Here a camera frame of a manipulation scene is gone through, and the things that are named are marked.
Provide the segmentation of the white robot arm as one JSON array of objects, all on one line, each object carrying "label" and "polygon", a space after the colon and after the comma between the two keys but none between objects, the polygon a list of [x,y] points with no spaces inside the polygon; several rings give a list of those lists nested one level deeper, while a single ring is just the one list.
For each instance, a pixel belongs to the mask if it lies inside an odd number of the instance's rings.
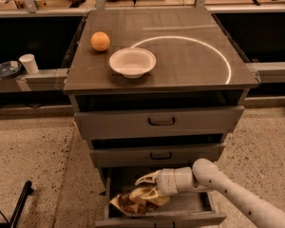
[{"label": "white robot arm", "polygon": [[156,196],[215,190],[227,198],[257,228],[285,228],[285,212],[230,180],[211,161],[198,159],[192,167],[164,168],[146,174],[135,184],[153,183]]}]

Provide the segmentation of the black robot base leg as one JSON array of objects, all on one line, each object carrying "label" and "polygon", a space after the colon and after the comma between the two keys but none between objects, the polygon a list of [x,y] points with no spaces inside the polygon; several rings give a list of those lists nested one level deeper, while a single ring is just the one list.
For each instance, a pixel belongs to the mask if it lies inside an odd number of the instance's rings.
[{"label": "black robot base leg", "polygon": [[28,180],[22,189],[11,218],[7,219],[7,217],[0,210],[0,216],[3,218],[3,221],[0,222],[0,228],[17,228],[18,221],[21,217],[27,198],[28,196],[31,196],[33,192],[32,181]]}]

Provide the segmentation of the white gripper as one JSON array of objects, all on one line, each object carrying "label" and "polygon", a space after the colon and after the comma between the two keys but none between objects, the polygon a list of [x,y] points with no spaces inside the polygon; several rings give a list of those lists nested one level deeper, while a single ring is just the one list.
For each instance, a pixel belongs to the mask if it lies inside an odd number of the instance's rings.
[{"label": "white gripper", "polygon": [[[157,188],[164,196],[173,196],[179,192],[189,192],[194,189],[193,172],[190,167],[177,169],[164,168],[146,174],[135,181],[135,185],[157,184]],[[140,198],[152,203],[164,203],[164,198],[159,195],[154,186],[143,186]]]}]

